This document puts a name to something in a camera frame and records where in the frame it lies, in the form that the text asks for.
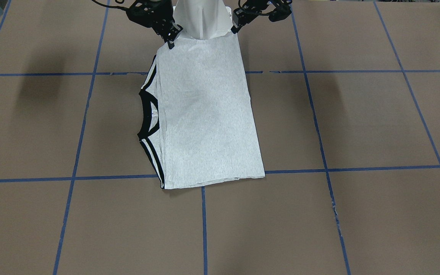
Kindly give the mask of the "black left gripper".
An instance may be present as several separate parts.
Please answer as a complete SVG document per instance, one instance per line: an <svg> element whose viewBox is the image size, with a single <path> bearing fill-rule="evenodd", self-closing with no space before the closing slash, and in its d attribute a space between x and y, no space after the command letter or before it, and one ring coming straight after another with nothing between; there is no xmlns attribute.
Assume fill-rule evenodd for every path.
<svg viewBox="0 0 440 275"><path fill-rule="evenodd" d="M276 21L272 15L274 11L263 13L272 1L270 0L246 0L244 3L239 1L239 11L232 12L233 26L231 32L237 34L240 29L245 25L243 21L252 21L258 16L265 16L269 18L269 21Z"/></svg>

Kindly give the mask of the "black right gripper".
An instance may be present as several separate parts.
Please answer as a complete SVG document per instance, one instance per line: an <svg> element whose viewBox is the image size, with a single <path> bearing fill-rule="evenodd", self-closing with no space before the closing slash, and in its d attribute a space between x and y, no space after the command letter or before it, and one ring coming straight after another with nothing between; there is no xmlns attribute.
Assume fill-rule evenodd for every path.
<svg viewBox="0 0 440 275"><path fill-rule="evenodd" d="M169 49L173 49L174 41L183 30L181 25L176 24L173 19L173 5L171 0L149 0L153 11L152 29L161 37Z"/></svg>

